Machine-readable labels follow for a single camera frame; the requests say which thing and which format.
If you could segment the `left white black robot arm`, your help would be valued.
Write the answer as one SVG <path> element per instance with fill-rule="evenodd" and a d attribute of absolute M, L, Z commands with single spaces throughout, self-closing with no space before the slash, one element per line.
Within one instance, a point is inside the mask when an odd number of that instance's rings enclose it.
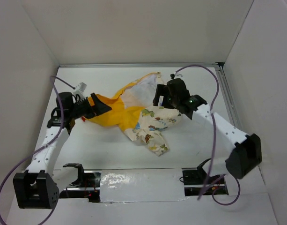
<path fill-rule="evenodd" d="M 71 183 L 81 187 L 86 181 L 82 164 L 66 163 L 60 171 L 54 167 L 62 147 L 68 140 L 81 117 L 91 119 L 111 110 L 95 93 L 77 100 L 71 92 L 61 92 L 56 98 L 57 106 L 51 113 L 41 147 L 24 172 L 13 178 L 15 196 L 21 209 L 54 209 L 60 193 Z"/>

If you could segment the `cream cartoon print yellow-lined jacket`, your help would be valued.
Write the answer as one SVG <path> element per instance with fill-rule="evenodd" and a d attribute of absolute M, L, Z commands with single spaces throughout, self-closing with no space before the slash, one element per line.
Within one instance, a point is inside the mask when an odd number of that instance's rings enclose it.
<path fill-rule="evenodd" d="M 131 141 L 142 142 L 157 156 L 166 153 L 169 145 L 162 132 L 180 122 L 182 115 L 177 109 L 153 106 L 156 87 L 163 83 L 161 73 L 155 72 L 127 84 L 111 98 L 98 94 L 112 110 L 89 121 L 103 127 L 118 126 Z"/>

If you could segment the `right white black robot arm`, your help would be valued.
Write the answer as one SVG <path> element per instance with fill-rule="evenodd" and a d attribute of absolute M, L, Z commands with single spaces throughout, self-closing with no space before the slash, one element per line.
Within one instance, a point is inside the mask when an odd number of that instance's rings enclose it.
<path fill-rule="evenodd" d="M 163 98 L 162 106 L 177 109 L 189 119 L 215 132 L 215 140 L 221 140 L 229 153 L 227 158 L 210 158 L 198 166 L 198 179 L 207 184 L 214 176 L 230 174 L 242 179 L 262 161 L 261 140 L 256 134 L 247 133 L 234 127 L 219 114 L 212 112 L 210 105 L 199 95 L 191 95 L 184 81 L 172 79 L 166 84 L 158 84 L 153 99 L 157 106 Z"/>

